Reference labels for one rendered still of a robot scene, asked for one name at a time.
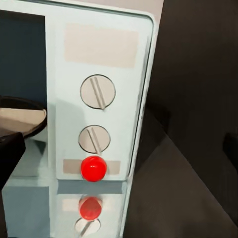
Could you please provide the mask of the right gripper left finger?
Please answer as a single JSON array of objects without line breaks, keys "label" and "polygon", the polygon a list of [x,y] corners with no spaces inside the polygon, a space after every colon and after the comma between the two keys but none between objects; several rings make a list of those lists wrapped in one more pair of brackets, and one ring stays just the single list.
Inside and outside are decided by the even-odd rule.
[{"label": "right gripper left finger", "polygon": [[22,132],[0,137],[0,192],[26,150]]}]

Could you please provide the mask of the microwave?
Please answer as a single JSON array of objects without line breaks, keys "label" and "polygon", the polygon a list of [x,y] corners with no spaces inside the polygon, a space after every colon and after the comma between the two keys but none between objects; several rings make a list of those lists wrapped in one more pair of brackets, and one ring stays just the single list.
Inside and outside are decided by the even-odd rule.
[{"label": "microwave", "polygon": [[0,0],[0,137],[26,145],[10,179],[131,176],[155,33],[146,11]]}]

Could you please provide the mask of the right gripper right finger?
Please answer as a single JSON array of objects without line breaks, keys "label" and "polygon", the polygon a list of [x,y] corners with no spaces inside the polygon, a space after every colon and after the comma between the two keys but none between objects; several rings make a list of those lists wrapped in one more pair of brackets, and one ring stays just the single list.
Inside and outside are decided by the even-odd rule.
[{"label": "right gripper right finger", "polygon": [[238,171],[238,134],[227,132],[224,138],[222,149]]}]

